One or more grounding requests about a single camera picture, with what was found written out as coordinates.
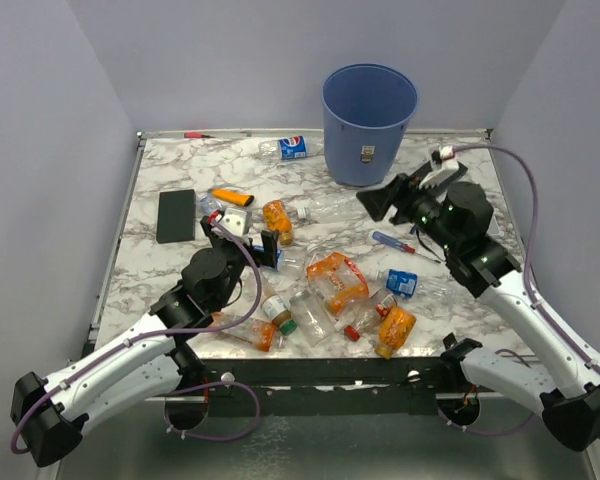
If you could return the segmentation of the small orange juice bottle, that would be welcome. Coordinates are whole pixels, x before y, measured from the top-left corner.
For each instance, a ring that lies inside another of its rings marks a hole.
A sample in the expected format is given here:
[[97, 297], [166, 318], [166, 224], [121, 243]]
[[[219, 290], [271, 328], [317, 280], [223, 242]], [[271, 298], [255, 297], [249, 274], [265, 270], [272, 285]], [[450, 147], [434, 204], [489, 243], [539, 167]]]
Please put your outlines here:
[[262, 208], [264, 221], [269, 231], [279, 233], [278, 241], [287, 246], [293, 243], [293, 230], [291, 220], [281, 200], [270, 201]]

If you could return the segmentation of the clear bottle white cap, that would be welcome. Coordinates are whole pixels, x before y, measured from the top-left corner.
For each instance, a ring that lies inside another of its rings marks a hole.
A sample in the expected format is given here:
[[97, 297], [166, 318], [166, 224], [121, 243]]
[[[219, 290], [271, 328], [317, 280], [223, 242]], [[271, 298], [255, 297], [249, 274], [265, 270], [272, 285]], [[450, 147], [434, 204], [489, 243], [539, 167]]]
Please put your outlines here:
[[302, 220], [336, 223], [359, 220], [367, 212], [354, 195], [328, 195], [302, 203], [297, 214]]

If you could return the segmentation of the large crushed orange-label bottle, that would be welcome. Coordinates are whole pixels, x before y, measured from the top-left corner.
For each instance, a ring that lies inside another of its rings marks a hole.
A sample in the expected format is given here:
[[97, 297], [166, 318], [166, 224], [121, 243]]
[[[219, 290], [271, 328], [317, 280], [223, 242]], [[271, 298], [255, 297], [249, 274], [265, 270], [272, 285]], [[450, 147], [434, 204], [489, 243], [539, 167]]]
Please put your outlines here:
[[369, 286], [365, 277], [342, 253], [318, 256], [306, 268], [306, 275], [310, 288], [334, 317], [342, 316], [353, 303], [368, 298]]

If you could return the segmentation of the clear wide bottle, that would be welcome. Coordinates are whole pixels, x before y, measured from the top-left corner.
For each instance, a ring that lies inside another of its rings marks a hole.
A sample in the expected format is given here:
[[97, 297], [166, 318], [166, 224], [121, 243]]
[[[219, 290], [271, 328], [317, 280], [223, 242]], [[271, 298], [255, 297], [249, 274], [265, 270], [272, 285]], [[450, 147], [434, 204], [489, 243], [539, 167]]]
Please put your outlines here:
[[294, 293], [289, 299], [294, 321], [311, 347], [332, 336], [335, 328], [319, 299], [309, 290]]

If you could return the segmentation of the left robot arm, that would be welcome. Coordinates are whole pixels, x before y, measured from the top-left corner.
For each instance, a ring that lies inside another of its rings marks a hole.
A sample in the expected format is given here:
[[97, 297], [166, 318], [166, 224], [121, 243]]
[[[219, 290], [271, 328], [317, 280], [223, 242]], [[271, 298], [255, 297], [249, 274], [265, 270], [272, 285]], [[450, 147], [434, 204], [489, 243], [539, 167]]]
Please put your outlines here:
[[260, 266], [277, 264], [278, 232], [262, 231], [263, 245], [256, 248], [222, 221], [220, 215], [201, 220], [209, 246], [193, 254], [178, 282], [126, 331], [59, 371], [45, 377], [29, 372], [16, 381], [13, 454], [50, 466], [96, 425], [135, 403], [206, 389], [204, 365], [189, 340], [218, 331], [213, 316], [229, 304], [244, 268], [251, 268], [261, 294]]

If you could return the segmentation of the blue plastic bin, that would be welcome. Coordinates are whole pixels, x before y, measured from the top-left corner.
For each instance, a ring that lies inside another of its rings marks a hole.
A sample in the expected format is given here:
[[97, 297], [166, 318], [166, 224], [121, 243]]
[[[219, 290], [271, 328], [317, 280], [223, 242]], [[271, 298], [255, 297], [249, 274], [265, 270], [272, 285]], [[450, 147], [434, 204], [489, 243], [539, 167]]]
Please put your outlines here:
[[325, 80], [322, 105], [324, 157], [334, 181], [381, 183], [418, 106], [412, 81], [387, 66], [348, 65]]

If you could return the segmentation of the green cap bottle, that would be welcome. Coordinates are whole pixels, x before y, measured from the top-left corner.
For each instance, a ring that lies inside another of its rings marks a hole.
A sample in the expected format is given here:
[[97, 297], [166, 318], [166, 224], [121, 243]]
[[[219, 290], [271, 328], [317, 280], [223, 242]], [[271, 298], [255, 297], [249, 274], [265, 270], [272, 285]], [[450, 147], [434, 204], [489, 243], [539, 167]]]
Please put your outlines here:
[[296, 330], [297, 324], [292, 313], [279, 295], [266, 298], [261, 309], [283, 336], [289, 336]]

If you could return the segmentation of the small clear crushed bottle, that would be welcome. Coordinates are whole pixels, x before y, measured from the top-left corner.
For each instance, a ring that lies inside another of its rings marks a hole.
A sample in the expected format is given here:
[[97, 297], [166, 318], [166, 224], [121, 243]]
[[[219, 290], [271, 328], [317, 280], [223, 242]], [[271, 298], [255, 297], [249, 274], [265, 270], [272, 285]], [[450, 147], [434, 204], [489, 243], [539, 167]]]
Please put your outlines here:
[[197, 199], [197, 209], [203, 216], [210, 216], [223, 206], [211, 193], [205, 193]]

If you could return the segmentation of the blue label water bottle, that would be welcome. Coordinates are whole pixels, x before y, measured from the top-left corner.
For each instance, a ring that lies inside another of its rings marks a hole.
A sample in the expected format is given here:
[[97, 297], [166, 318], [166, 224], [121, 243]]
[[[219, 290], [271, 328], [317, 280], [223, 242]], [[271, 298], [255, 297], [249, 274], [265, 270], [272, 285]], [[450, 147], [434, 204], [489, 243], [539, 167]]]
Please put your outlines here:
[[377, 270], [375, 279], [394, 295], [411, 299], [416, 295], [444, 298], [450, 294], [447, 285], [434, 277], [420, 277], [415, 273], [385, 269]]

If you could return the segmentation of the Pepsi bottle on table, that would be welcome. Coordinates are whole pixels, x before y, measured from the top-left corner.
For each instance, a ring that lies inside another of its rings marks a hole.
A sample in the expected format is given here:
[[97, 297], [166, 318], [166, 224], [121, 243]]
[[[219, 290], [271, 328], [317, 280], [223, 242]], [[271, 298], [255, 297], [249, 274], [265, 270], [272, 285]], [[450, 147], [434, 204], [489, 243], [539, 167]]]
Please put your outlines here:
[[263, 158], [274, 160], [296, 160], [309, 156], [308, 144], [304, 136], [292, 136], [264, 141], [258, 145]]

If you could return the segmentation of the black box left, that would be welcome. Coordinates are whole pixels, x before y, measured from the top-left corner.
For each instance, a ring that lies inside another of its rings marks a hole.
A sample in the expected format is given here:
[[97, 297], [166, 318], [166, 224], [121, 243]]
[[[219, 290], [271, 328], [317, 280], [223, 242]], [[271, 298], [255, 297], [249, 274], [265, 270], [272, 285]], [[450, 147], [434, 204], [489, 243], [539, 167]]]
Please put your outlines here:
[[158, 244], [195, 239], [196, 193], [193, 189], [159, 194], [156, 241]]

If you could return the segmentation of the orange bottle white cap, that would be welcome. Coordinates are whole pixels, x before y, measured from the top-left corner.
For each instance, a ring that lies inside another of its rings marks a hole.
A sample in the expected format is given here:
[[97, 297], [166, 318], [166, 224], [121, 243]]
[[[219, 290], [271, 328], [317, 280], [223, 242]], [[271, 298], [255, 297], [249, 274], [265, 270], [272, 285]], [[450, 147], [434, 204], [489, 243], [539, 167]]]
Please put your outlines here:
[[285, 337], [278, 329], [271, 322], [257, 318], [249, 318], [237, 326], [221, 330], [219, 334], [249, 344], [262, 352], [282, 350], [286, 347]]

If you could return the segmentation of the red cap tea bottle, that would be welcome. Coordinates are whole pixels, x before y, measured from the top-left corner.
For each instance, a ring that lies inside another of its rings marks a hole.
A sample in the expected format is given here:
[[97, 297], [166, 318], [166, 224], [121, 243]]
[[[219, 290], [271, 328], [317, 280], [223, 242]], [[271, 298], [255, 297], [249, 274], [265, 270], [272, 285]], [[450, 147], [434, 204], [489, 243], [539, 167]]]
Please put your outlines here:
[[394, 294], [381, 288], [371, 295], [359, 308], [354, 320], [344, 328], [344, 335], [356, 342], [361, 334], [381, 324], [390, 310], [397, 305]]

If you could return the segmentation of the orange bottle front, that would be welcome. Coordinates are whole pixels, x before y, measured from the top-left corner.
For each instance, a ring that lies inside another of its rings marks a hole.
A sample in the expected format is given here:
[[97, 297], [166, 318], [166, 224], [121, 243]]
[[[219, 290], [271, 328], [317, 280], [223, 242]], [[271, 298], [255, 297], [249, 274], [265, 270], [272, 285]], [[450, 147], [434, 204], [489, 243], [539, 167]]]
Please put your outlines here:
[[417, 318], [401, 307], [394, 306], [383, 320], [375, 344], [375, 353], [389, 360], [412, 332]]

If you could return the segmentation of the red marker pen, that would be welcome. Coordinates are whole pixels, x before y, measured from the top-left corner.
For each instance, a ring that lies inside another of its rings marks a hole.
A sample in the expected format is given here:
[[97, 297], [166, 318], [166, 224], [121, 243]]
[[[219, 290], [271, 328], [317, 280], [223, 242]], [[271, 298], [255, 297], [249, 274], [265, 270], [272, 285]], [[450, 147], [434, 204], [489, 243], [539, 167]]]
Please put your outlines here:
[[185, 132], [183, 134], [183, 138], [185, 138], [185, 139], [212, 139], [215, 137], [213, 135], [206, 134], [206, 133], [190, 131], [190, 132]]

